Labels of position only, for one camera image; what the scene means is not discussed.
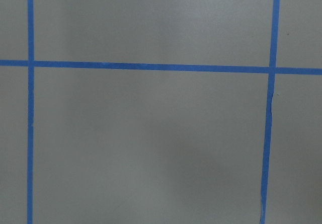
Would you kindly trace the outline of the brown paper table mat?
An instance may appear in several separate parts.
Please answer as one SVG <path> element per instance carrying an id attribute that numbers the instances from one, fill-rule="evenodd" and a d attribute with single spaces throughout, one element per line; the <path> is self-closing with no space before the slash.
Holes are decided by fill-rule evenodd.
<path id="1" fill-rule="evenodd" d="M 1 223 L 321 223 L 321 0 L 1 0 Z"/>

